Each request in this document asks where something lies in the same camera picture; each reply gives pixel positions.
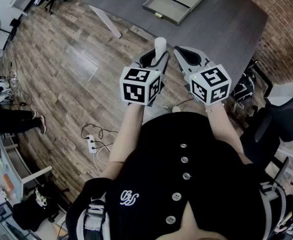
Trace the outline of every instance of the gray table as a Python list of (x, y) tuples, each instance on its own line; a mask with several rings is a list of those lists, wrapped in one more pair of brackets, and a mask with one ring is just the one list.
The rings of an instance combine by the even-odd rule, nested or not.
[(251, 0), (203, 0), (176, 26), (142, 8), (146, 0), (84, 0), (117, 35), (103, 11), (127, 20), (171, 46), (202, 50), (236, 85), (252, 58), (268, 16)]

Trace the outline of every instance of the shoulder strap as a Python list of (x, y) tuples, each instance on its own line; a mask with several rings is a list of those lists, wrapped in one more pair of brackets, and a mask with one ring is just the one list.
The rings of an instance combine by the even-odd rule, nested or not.
[(287, 201), (286, 201), (286, 194), (284, 190), (277, 185), (275, 182), (273, 185), (270, 184), (270, 182), (264, 182), (261, 183), (262, 191), (259, 190), (263, 206), (264, 206), (264, 211), (265, 211), (265, 230), (264, 230), (264, 235), (262, 240), (268, 239), (271, 231), (271, 226), (272, 226), (272, 209), (270, 205), (270, 201), (279, 198), (281, 198), (281, 215), (280, 218), (277, 222), (277, 225), (279, 225), (286, 212), (287, 208)]
[(105, 203), (106, 193), (101, 198), (92, 199), (88, 208), (83, 210), (76, 225), (76, 236), (78, 240), (85, 240), (87, 238), (111, 240), (110, 219), (105, 210)]

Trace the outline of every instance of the wooden floor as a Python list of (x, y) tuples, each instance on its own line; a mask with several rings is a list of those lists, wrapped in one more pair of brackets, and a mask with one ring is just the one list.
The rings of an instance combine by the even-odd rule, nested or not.
[[(19, 134), (19, 147), (25, 159), (40, 169), (51, 165), (53, 179), (60, 189), (69, 188), (70, 201), (78, 196), (83, 184), (98, 177), (87, 140), (81, 137), (84, 125), (92, 123), (108, 130), (120, 128), (127, 105), (121, 101), (119, 78), (123, 67), (145, 49), (154, 46), (154, 38), (119, 18), (112, 17), (122, 34), (117, 39), (94, 12), (81, 0), (68, 0), (54, 5), (54, 14), (43, 6), (32, 6), (23, 17), (16, 36), (0, 59), (0, 76), (17, 71), (23, 91), (31, 96), (32, 105), (11, 109), (37, 110), (46, 117), (47, 133), (38, 129)], [(191, 98), (173, 51), (166, 70), (165, 88), (153, 106), (145, 109), (144, 118), (154, 115), (162, 106), (174, 105)], [(258, 81), (253, 103), (263, 106), (265, 86)], [(15, 103), (31, 100), (20, 89)], [(230, 98), (226, 108), (233, 104)], [(202, 104), (189, 101), (180, 106), (184, 111), (205, 113)], [(246, 110), (237, 110), (243, 119)], [(98, 138), (98, 129), (91, 126), (84, 135)], [(103, 142), (112, 143), (114, 133), (104, 133)], [(99, 153), (107, 161), (108, 152)], [(103, 170), (104, 164), (96, 162)], [(293, 191), (286, 175), (283, 184)]]

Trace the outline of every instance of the black pants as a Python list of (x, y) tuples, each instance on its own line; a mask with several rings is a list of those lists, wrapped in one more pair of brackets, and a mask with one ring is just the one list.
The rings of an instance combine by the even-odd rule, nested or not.
[(40, 127), (41, 119), (39, 117), (32, 119), (32, 117), (31, 111), (0, 108), (0, 134), (18, 134)]

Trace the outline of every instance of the power strip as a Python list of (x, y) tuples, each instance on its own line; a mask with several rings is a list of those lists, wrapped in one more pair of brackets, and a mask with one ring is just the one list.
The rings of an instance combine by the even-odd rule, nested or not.
[(86, 136), (87, 139), (87, 145), (88, 145), (88, 151), (92, 154), (97, 153), (97, 148), (96, 148), (96, 143), (95, 143), (95, 138), (92, 134), (89, 134)]

